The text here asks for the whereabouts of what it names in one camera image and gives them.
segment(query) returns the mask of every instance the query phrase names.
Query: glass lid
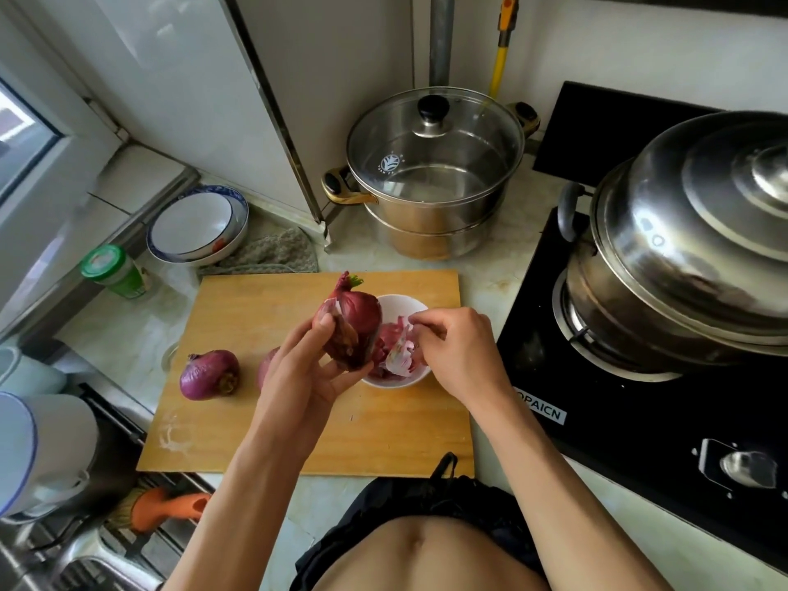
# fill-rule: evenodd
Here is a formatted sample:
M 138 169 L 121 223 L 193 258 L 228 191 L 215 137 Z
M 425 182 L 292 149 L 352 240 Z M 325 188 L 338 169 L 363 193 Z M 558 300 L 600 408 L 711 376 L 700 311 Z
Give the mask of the glass lid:
M 462 202 L 494 190 L 522 158 L 517 117 L 486 95 L 428 87 L 389 98 L 350 129 L 348 164 L 378 195 Z

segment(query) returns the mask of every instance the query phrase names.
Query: black shorts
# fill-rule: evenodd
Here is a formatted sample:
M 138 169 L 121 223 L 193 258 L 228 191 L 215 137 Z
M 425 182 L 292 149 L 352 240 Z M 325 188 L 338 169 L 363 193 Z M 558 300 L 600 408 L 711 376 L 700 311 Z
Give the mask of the black shorts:
M 451 476 L 443 478 L 451 464 Z M 295 564 L 290 591 L 311 591 L 340 556 L 380 525 L 401 516 L 448 516 L 473 525 L 509 556 L 545 577 L 534 539 L 514 496 L 467 476 L 454 476 L 448 453 L 429 479 L 381 476 L 365 487 L 336 527 Z

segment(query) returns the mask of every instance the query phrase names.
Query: belly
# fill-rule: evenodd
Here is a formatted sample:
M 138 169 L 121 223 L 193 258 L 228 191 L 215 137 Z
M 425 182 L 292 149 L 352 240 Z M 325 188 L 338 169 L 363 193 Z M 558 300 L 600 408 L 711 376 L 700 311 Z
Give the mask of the belly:
M 547 583 L 465 522 L 408 516 L 339 558 L 314 591 L 549 591 Z

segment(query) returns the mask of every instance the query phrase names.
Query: gray towel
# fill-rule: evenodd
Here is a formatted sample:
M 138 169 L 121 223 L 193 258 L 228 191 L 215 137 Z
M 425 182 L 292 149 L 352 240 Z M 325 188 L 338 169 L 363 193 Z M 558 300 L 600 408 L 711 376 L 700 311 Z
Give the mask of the gray towel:
M 213 266 L 201 267 L 200 276 L 240 273 L 313 273 L 318 258 L 312 242 L 297 227 L 281 234 L 268 234 L 246 241 L 238 250 Z

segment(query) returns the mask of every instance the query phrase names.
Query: black stove top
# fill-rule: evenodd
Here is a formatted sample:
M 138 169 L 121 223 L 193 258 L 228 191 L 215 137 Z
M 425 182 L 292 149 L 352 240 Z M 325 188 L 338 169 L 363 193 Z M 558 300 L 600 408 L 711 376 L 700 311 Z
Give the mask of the black stove top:
M 587 225 L 577 215 L 575 227 Z M 788 362 L 632 375 L 587 333 L 559 325 L 570 251 L 554 209 L 498 341 L 512 384 L 566 456 L 788 571 Z M 775 461 L 776 487 L 735 481 L 725 456 L 754 461 L 761 484 Z

